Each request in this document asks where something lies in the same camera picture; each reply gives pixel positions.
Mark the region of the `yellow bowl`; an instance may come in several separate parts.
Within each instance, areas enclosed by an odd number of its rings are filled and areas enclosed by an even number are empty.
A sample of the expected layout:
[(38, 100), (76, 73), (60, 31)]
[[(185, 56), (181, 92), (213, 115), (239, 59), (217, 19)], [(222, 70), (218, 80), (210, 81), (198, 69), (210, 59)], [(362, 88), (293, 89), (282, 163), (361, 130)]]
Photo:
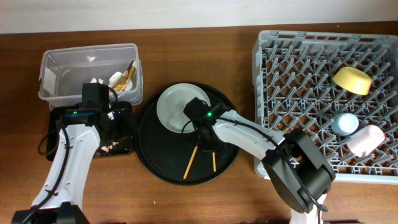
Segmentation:
[(352, 67), (341, 68), (332, 80), (338, 86), (357, 95), (367, 95), (372, 84), (368, 74)]

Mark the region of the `peanut shells and rice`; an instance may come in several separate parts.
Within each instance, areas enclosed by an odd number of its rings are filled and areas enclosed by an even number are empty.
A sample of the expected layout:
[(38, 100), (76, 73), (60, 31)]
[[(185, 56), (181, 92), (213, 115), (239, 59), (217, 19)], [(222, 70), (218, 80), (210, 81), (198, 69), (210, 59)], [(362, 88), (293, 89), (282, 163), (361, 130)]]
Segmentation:
[(100, 153), (105, 155), (127, 154), (131, 151), (129, 141), (113, 141), (99, 148)]

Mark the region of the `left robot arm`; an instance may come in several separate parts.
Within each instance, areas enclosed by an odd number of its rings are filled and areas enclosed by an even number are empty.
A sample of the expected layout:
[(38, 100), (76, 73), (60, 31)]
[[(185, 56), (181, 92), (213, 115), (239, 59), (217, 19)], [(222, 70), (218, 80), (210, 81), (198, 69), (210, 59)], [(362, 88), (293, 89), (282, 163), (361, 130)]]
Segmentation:
[(88, 223), (82, 200), (90, 164), (101, 136), (111, 130), (109, 113), (116, 92), (100, 83), (82, 87), (82, 102), (56, 120), (55, 157), (44, 186), (28, 210), (16, 211), (13, 223)]

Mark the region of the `gold foil wrapper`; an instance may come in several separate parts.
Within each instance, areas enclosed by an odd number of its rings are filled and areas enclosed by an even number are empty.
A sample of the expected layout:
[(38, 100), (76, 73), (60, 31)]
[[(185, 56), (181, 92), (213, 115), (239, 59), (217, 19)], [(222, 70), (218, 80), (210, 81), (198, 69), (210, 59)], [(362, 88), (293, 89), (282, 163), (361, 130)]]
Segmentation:
[(127, 70), (118, 78), (112, 86), (115, 91), (128, 91), (132, 88), (132, 78), (137, 70), (137, 62), (133, 60)]

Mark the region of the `blue plastic cup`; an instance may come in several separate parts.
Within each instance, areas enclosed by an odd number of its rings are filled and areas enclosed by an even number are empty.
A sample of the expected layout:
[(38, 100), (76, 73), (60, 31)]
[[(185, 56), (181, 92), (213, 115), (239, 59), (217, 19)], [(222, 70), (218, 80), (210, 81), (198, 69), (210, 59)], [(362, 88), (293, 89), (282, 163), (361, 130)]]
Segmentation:
[(354, 133), (359, 126), (359, 119), (351, 113), (338, 113), (333, 117), (331, 130), (339, 136)]

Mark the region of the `small white tissue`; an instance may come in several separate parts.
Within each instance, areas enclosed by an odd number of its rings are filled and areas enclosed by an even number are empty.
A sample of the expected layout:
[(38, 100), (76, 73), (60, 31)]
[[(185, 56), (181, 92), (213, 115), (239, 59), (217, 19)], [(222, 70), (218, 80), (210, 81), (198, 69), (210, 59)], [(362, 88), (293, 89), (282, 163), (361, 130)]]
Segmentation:
[(103, 84), (103, 80), (102, 79), (96, 79), (96, 78), (92, 78), (91, 79), (91, 81), (90, 81), (90, 83), (100, 83), (100, 84)]

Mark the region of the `pink plastic cup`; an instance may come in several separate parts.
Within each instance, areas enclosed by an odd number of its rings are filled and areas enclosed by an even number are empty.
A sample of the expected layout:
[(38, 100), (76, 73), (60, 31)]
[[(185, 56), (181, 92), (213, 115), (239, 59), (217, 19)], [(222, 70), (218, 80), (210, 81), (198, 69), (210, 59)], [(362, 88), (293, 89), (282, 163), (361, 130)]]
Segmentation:
[(358, 157), (370, 154), (385, 140), (383, 130), (376, 125), (368, 125), (351, 136), (346, 143), (348, 149)]

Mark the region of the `grey round plate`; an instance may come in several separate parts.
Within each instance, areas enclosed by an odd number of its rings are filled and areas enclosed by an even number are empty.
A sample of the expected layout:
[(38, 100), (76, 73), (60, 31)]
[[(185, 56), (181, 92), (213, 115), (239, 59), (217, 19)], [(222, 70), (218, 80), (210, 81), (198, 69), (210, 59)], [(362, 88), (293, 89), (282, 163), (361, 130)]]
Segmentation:
[(208, 106), (211, 105), (208, 95), (198, 86), (190, 83), (178, 83), (164, 90), (157, 102), (159, 121), (170, 131), (182, 133), (183, 126), (189, 118), (183, 113), (186, 104), (197, 97)]

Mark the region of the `white napkin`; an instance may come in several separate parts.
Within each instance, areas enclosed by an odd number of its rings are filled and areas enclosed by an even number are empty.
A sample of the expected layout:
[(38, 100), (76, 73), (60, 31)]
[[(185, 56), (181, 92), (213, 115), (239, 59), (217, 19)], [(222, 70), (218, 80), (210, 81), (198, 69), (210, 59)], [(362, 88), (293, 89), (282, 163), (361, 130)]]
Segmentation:
[(114, 91), (129, 91), (132, 88), (132, 81), (128, 72), (116, 72), (109, 78), (108, 86)]

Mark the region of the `wooden chopstick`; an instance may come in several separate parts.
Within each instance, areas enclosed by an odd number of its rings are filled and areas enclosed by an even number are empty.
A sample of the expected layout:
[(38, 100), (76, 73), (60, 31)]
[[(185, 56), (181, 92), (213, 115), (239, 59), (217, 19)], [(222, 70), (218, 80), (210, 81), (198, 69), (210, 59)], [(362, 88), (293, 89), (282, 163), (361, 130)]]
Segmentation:
[(213, 164), (213, 172), (216, 172), (216, 154), (212, 152), (212, 164)]
[(192, 155), (191, 155), (191, 157), (190, 157), (190, 160), (189, 160), (189, 162), (188, 162), (187, 168), (185, 169), (185, 173), (184, 173), (184, 175), (183, 175), (183, 179), (184, 179), (184, 180), (185, 180), (185, 179), (187, 178), (187, 176), (188, 176), (188, 173), (189, 173), (190, 168), (191, 168), (191, 166), (192, 166), (193, 160), (194, 160), (195, 155), (196, 155), (196, 153), (197, 153), (197, 149), (198, 149), (198, 146), (195, 146), (194, 149), (193, 149)]

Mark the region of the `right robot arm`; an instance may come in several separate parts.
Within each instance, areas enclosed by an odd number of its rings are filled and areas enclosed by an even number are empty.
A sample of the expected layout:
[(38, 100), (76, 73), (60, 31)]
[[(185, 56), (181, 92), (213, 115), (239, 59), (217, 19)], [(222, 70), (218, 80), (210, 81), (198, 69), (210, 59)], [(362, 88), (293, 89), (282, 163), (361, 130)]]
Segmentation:
[(291, 223), (322, 223), (323, 204), (336, 174), (309, 135), (267, 129), (219, 103), (190, 100), (184, 114), (202, 139), (235, 145), (259, 159), (279, 197), (291, 209)]

